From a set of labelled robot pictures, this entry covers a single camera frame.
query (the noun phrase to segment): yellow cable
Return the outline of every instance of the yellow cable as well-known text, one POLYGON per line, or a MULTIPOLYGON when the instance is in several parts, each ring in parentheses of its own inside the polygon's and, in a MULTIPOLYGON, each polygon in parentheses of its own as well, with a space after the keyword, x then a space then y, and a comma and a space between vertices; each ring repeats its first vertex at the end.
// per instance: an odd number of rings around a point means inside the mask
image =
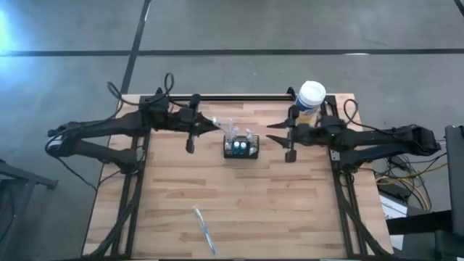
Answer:
MULTIPOLYGON (((406 176, 404 176, 404 177, 394 179, 393 181, 390 181, 390 182, 387 182, 387 183, 382 183, 382 184, 377 184, 377 185, 386 186, 386 185, 395 184, 395 183, 398 182, 398 181, 406 181, 407 178, 414 178, 414 177, 417 177, 417 176, 422 175, 422 174, 424 174, 424 173, 428 173, 428 172, 431 172, 431 171, 438 170, 439 168, 444 167, 444 166, 446 166, 446 165, 448 165, 448 163, 444 163, 444 164, 442 164, 442 165, 440 165, 440 166, 438 166, 438 167, 431 168, 430 170, 418 171, 418 172, 416 172, 416 173, 412 173, 412 174, 406 175, 406 176)), ((376 179, 376 182, 379 181, 379 180, 381 180, 382 178, 383 178, 383 177, 377 178, 377 179, 376 179)))
MULTIPOLYGON (((385 179, 385 178, 389 178, 389 177, 383 176, 383 177, 378 178, 377 181, 382 180, 382 179, 385 179)), ((426 198, 423 196, 422 192, 421 192, 416 186, 414 186, 409 180, 404 180, 404 179, 402 179, 402 181, 404 181, 405 183, 409 184, 409 185, 413 188, 413 190, 416 190, 416 191, 419 193, 419 196, 420 196, 420 198, 422 199, 422 201, 423 201, 423 203, 424 203, 424 206, 426 206, 426 210, 430 210, 430 207, 429 207, 429 205, 428 205, 428 202, 427 202, 426 198)), ((386 184, 387 184, 387 183, 377 183, 377 185, 381 185, 381 186, 382 186, 382 185, 386 185, 386 184)))

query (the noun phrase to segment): butcher block tabletop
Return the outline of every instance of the butcher block tabletop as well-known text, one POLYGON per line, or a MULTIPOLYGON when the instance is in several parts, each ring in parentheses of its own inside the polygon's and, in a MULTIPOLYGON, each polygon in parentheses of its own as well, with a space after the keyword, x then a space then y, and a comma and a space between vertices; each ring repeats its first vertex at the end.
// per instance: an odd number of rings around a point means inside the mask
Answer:
MULTIPOLYGON (((340 117, 353 94, 336 94, 340 117)), ((138 102, 140 95, 125 95, 138 102)), ((138 210, 132 258, 143 259, 283 259, 346 257, 327 148, 300 146, 297 161, 285 163, 285 149, 266 134, 286 130, 266 125, 286 119, 291 101, 202 101, 206 117, 228 123, 242 133, 260 136, 258 159, 224 159, 223 133, 195 139, 195 152, 185 151, 186 133, 152 131, 138 210), (194 214, 197 206, 209 228, 216 255, 194 214)), ((125 104, 119 117, 137 110, 125 104)), ((348 113, 354 110, 348 106, 348 113)), ((351 128, 361 131, 351 124, 351 128)), ((131 138, 112 136, 109 147, 131 147, 131 138)), ((114 173, 105 165, 101 179, 114 173)), ((83 253, 95 250, 115 224, 124 176, 99 186, 83 253)), ((355 174, 361 219, 381 246, 392 252, 376 182, 369 170, 355 174)), ((128 222, 121 238, 124 250, 128 222)), ((355 230, 350 224, 355 250, 355 230)))

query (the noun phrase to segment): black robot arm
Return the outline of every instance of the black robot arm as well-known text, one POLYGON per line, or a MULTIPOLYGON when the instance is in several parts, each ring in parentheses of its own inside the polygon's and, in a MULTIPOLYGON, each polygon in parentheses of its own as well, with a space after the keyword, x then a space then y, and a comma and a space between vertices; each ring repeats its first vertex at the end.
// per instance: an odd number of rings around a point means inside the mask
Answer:
POLYGON ((49 141, 46 152, 53 157, 69 157, 81 155, 113 162, 123 174, 139 171, 137 149, 114 150, 105 146, 83 141, 83 138, 111 136, 123 134, 130 137, 142 137, 151 129, 180 131, 188 133, 186 151, 194 153, 194 137, 218 128, 212 121, 198 112, 201 96, 194 94, 187 106, 177 112, 168 112, 169 98, 159 89, 157 94, 144 99, 138 110, 117 119, 91 122, 70 122, 48 132, 49 141))
POLYGON ((283 123, 269 125, 269 128, 288 128, 287 138, 267 135, 288 149, 286 162, 294 162, 297 152, 294 144, 305 146, 327 145, 340 155, 342 169, 355 170, 363 162, 410 153, 429 156, 440 150, 434 133, 417 125, 402 126, 387 130, 355 131, 335 116, 322 116, 318 127, 297 124, 299 111, 295 106, 289 108, 289 117, 283 123), (357 146, 375 146, 363 150, 354 150, 357 146))

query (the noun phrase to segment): white lid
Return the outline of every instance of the white lid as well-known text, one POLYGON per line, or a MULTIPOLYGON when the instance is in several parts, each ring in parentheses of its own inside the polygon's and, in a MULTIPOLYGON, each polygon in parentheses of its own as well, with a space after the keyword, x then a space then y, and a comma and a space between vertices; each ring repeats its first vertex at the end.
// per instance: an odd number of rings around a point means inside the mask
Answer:
POLYGON ((326 97, 326 89, 316 81, 307 80, 299 90, 298 98, 307 105, 319 105, 326 97))

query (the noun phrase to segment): gray floor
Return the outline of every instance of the gray floor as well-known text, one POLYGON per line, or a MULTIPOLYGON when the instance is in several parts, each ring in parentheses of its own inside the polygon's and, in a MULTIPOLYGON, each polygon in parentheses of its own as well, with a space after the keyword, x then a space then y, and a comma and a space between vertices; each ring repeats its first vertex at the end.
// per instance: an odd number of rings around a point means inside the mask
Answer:
MULTIPOLYGON (((0 50, 130 50, 142 4, 3 0, 0 50)), ((295 48, 464 48, 464 17, 453 0, 154 0, 141 42, 141 49, 295 48)), ((95 195, 45 155, 45 135, 71 120, 110 115, 116 101, 105 84, 120 86, 127 63, 128 57, 0 57, 0 158, 59 179, 55 191, 34 192, 12 260, 79 256, 95 195)), ((442 138, 446 125, 464 122, 463 68, 464 55, 456 54, 139 57, 129 93, 153 93, 166 72, 174 73, 178 94, 281 93, 317 80, 331 93, 355 93, 364 123, 417 123, 442 138)), ((97 182, 101 164, 66 160, 97 182)), ((434 210, 449 209, 446 169, 424 178, 434 210)))

